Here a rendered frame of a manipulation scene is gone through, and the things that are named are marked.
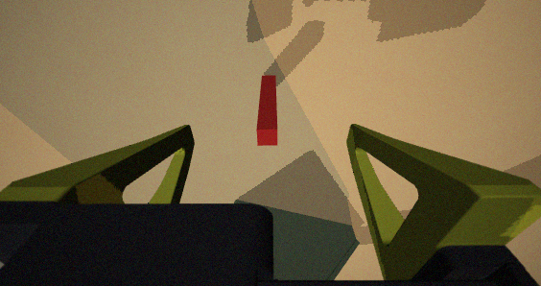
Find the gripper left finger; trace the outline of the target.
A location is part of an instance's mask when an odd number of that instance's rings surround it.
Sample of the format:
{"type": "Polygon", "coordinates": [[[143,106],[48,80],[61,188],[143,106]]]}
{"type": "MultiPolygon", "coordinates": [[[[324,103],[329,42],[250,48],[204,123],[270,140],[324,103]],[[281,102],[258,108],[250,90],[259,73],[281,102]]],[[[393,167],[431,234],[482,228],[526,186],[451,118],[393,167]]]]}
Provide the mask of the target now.
{"type": "Polygon", "coordinates": [[[175,153],[149,203],[180,203],[195,146],[190,125],[10,183],[0,202],[124,203],[125,188],[175,153]]]}

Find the dark red rectangular bar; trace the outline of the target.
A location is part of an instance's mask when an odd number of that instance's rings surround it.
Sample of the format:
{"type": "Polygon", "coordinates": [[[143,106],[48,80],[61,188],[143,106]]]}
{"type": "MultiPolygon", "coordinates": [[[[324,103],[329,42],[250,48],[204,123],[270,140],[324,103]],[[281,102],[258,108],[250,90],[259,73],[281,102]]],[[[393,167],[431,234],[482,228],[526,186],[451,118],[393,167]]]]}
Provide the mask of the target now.
{"type": "Polygon", "coordinates": [[[258,120],[258,146],[277,146],[276,78],[262,76],[258,120]]]}

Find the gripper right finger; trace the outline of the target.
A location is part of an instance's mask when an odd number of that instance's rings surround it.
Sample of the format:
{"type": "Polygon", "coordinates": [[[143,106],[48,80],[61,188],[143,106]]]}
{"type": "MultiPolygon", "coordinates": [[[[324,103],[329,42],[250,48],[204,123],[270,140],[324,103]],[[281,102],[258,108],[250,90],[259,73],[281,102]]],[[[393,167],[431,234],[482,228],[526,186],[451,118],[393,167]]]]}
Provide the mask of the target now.
{"type": "Polygon", "coordinates": [[[505,246],[541,217],[541,189],[529,179],[357,124],[346,145],[384,280],[411,280],[446,246],[505,246]],[[416,187],[406,219],[367,153],[416,187]]]}

